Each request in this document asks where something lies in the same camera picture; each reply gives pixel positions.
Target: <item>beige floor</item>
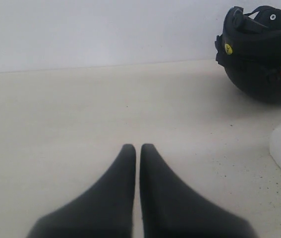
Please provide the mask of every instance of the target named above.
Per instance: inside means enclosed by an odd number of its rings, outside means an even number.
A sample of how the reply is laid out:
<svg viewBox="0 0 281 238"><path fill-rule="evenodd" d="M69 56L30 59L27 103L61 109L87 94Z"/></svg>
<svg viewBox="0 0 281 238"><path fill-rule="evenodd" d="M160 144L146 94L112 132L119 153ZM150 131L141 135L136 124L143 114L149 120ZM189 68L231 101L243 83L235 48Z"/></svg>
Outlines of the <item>beige floor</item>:
<svg viewBox="0 0 281 238"><path fill-rule="evenodd" d="M85 191L123 143L154 143L190 186L281 237L281 107L245 97L214 60L0 74L0 238ZM142 237L135 200L134 237Z"/></svg>

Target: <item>helmet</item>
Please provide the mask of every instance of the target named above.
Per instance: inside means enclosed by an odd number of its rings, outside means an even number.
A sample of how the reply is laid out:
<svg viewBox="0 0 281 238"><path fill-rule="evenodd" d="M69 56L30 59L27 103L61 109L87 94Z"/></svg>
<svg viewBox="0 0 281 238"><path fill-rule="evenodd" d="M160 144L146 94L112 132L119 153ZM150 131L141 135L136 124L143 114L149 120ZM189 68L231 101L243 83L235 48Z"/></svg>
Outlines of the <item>helmet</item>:
<svg viewBox="0 0 281 238"><path fill-rule="evenodd" d="M217 36L216 61L233 84L260 101L281 102L281 10L231 8Z"/></svg>

